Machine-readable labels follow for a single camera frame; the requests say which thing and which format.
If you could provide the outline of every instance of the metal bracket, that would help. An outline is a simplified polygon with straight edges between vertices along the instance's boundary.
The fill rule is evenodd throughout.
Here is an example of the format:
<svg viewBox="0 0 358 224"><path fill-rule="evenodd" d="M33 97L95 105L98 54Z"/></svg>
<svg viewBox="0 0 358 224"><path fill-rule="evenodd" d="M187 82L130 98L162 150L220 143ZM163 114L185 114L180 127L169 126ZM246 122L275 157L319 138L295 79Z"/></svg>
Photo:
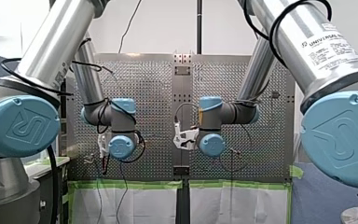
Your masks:
<svg viewBox="0 0 358 224"><path fill-rule="evenodd" d="M176 76L190 76L190 66L175 66Z"/></svg>
<svg viewBox="0 0 358 224"><path fill-rule="evenodd" d="M188 166L173 166L173 175L190 175Z"/></svg>

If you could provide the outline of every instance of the black pole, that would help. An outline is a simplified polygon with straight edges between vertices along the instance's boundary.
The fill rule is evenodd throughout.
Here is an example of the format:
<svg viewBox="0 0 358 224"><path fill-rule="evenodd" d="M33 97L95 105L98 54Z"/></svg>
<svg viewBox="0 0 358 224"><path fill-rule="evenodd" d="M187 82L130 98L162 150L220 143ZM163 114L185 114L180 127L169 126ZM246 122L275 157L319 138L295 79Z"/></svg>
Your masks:
<svg viewBox="0 0 358 224"><path fill-rule="evenodd" d="M197 54L202 54L202 0L197 0Z"/></svg>

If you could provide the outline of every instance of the gray panel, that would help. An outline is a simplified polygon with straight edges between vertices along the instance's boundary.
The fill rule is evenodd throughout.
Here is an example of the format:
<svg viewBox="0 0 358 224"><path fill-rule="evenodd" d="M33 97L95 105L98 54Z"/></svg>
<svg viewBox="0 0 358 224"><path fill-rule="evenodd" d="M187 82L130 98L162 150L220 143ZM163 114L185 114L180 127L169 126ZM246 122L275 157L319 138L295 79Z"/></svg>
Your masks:
<svg viewBox="0 0 358 224"><path fill-rule="evenodd" d="M103 54L97 55L96 61L114 72L113 75L106 71L100 73L105 97L130 97L134 98L136 102L136 128L142 132L147 147L140 160L124 165L126 178L132 180L171 180L172 133L169 130L172 130L173 126L171 117L172 55ZM92 153L98 155L99 149L96 127L85 124L80 118L82 107L80 94L76 90L76 122L73 134L76 137L74 144L76 145L77 155L69 169L71 179L88 179L101 176L99 159L95 159L97 160L96 166L85 164L85 159L89 161L88 157ZM137 152L129 160L136 157L140 150L141 147L137 148ZM106 177L122 178L117 161L110 160Z"/></svg>
<svg viewBox="0 0 358 224"><path fill-rule="evenodd" d="M250 57L194 56L193 101L201 96L220 95L224 101L236 99ZM276 91L279 98L272 98ZM260 120L245 125L224 125L222 135L227 148L221 159L210 159L193 151L190 155L192 179L231 178L266 182L284 182L289 178L293 150L294 82L280 65L274 69L270 83L260 97ZM193 111L196 123L197 110Z"/></svg>
<svg viewBox="0 0 358 224"><path fill-rule="evenodd" d="M116 55L99 54L99 64L114 71L114 76L101 72L103 90L108 97L132 97L137 104L138 129L147 141L145 156L134 164L125 165L125 176L133 180L171 180L174 165L190 165L192 179L231 178L220 162L231 169L231 153L227 150L220 160L203 156L199 150L188 155L174 147L173 112L183 101L195 104L204 95L221 95L225 101L236 98L250 57L193 55L191 62L178 60L179 55ZM190 74L175 66L189 66ZM72 158L70 179L91 179L101 176L99 159L95 164L90 155L98 155L96 128L80 119L82 108L76 84L68 78L68 91L76 96L68 99L68 155ZM236 179L285 182L289 178L289 164L293 153L294 81L283 67L278 66L270 84L261 97L261 118L246 125L251 135L239 125L225 125L223 136L227 147L238 151L232 157ZM280 96L271 98L273 92ZM196 123L196 108L184 106L179 113L183 130ZM121 179L118 163L110 161L109 178Z"/></svg>

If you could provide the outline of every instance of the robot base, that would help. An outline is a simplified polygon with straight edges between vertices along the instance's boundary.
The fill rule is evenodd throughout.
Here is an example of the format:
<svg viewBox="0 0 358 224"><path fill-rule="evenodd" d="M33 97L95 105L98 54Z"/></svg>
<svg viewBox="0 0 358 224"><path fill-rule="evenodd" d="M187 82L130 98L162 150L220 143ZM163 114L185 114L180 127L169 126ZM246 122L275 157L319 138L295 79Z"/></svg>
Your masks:
<svg viewBox="0 0 358 224"><path fill-rule="evenodd" d="M37 224L39 222L40 191L35 180L26 192L0 200L0 224Z"/></svg>

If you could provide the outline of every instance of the white cloth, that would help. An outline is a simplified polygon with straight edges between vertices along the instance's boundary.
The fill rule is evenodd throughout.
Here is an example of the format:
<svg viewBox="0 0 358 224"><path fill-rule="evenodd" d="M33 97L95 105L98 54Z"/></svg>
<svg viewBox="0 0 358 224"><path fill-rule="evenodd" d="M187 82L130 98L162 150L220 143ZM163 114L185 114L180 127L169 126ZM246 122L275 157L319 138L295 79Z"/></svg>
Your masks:
<svg viewBox="0 0 358 224"><path fill-rule="evenodd" d="M99 224L115 224L124 189L100 189L103 209ZM77 189L72 206L73 224L96 224L100 215L97 189ZM129 189L118 212L120 224L174 224L176 189Z"/></svg>
<svg viewBox="0 0 358 224"><path fill-rule="evenodd" d="M287 189L191 189L191 224L286 224Z"/></svg>

